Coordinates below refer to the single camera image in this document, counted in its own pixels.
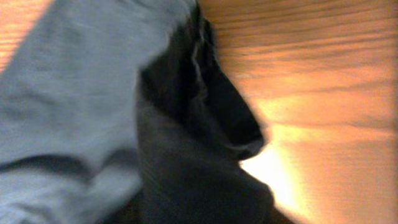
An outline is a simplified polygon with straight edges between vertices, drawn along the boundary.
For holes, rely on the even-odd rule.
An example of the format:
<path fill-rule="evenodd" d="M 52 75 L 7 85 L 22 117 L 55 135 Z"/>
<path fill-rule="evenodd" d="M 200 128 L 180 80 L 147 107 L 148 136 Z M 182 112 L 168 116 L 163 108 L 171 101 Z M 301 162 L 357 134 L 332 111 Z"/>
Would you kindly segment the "dark blue shorts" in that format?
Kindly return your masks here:
<path fill-rule="evenodd" d="M 288 223 L 196 1 L 55 1 L 1 74 L 1 223 Z"/>

